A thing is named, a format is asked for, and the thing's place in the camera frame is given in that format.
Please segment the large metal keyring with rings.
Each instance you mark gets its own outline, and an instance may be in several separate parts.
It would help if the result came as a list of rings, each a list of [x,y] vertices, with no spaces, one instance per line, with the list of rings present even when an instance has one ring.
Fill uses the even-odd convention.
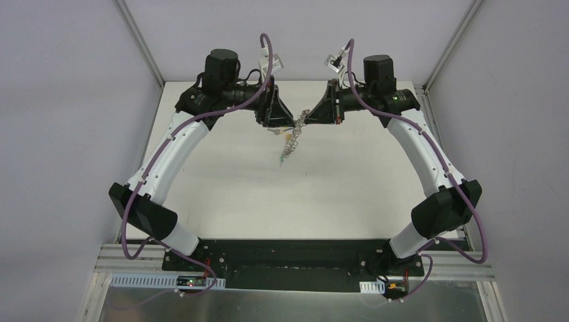
[[[301,114],[295,120],[295,126],[291,133],[287,135],[285,145],[282,149],[281,155],[286,158],[289,158],[291,154],[296,150],[298,145],[298,138],[302,133],[302,128],[305,126],[305,119],[307,118],[308,114],[310,113],[309,109],[302,110]]]

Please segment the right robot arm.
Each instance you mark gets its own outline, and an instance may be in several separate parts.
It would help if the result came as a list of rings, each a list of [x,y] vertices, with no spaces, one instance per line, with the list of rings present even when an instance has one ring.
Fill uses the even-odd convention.
[[[467,180],[433,139],[413,91],[398,89],[393,59],[388,55],[364,59],[364,82],[358,83],[344,64],[344,53],[329,56],[326,67],[338,74],[328,81],[325,94],[308,114],[307,124],[341,124],[349,111],[368,110],[377,116],[401,145],[415,169],[425,200],[411,211],[411,222],[391,238],[380,261],[391,275],[406,269],[408,260],[442,234],[471,219],[480,225],[475,211],[482,189]]]

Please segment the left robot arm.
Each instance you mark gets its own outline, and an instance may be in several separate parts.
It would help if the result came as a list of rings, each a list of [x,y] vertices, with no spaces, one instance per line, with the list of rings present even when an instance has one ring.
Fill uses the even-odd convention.
[[[213,129],[223,111],[239,107],[255,113],[264,127],[294,124],[289,110],[278,97],[273,73],[282,70],[278,54],[261,49],[257,72],[260,81],[251,85],[240,79],[240,61],[232,50],[214,49],[195,84],[184,91],[174,107],[166,132],[140,169],[125,183],[113,183],[109,196],[123,223],[146,233],[180,252],[178,260],[188,271],[197,271],[205,254],[200,238],[164,207],[174,179],[197,144]]]

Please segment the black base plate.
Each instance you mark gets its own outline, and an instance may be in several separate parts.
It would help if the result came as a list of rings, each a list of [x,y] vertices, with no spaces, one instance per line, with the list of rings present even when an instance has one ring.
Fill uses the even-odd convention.
[[[208,264],[226,288],[358,292],[361,282],[422,277],[418,255],[398,259],[387,239],[203,239],[187,261],[168,252],[164,271],[204,273]]]

